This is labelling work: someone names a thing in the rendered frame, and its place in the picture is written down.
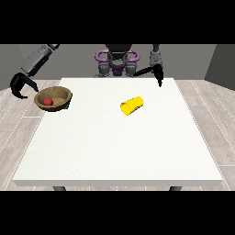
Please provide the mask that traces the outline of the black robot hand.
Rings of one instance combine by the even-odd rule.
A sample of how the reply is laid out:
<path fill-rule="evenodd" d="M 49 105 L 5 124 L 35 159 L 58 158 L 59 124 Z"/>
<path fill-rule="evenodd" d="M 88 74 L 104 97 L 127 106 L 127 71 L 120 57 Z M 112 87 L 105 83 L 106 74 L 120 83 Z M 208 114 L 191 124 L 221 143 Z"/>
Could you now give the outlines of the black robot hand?
<path fill-rule="evenodd" d="M 26 99 L 26 97 L 20 93 L 25 84 L 29 85 L 36 92 L 38 92 L 38 86 L 34 81 L 23 73 L 16 73 L 10 82 L 12 94 L 19 99 Z"/>
<path fill-rule="evenodd" d="M 144 68 L 138 72 L 134 73 L 134 76 L 141 76 L 143 74 L 146 73 L 153 73 L 154 77 L 156 78 L 156 80 L 158 81 L 158 85 L 162 86 L 162 80 L 163 80 L 163 69 L 162 66 L 160 64 L 155 64 L 153 66 Z"/>

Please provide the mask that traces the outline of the brown wooden bowl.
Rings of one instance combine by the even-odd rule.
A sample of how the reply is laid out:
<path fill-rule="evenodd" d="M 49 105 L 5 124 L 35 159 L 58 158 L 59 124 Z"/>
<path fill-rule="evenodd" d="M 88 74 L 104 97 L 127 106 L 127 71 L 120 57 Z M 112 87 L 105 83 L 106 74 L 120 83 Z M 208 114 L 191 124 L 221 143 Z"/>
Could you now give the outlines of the brown wooden bowl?
<path fill-rule="evenodd" d="M 73 94 L 68 88 L 63 86 L 53 86 L 38 92 L 34 97 L 34 103 L 44 111 L 57 112 L 70 104 L 72 96 Z M 43 104 L 44 99 L 47 97 L 52 100 L 51 106 L 45 106 Z"/>

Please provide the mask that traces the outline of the yellow cup with melon print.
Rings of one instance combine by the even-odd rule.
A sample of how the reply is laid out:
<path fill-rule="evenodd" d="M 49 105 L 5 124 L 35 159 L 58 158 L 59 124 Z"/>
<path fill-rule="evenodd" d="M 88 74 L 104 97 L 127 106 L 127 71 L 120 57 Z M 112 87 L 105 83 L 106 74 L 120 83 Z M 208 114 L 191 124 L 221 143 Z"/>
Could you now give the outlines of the yellow cup with melon print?
<path fill-rule="evenodd" d="M 143 99 L 140 96 L 136 96 L 131 98 L 130 100 L 123 102 L 120 105 L 120 108 L 123 114 L 128 116 L 142 106 L 143 106 Z"/>

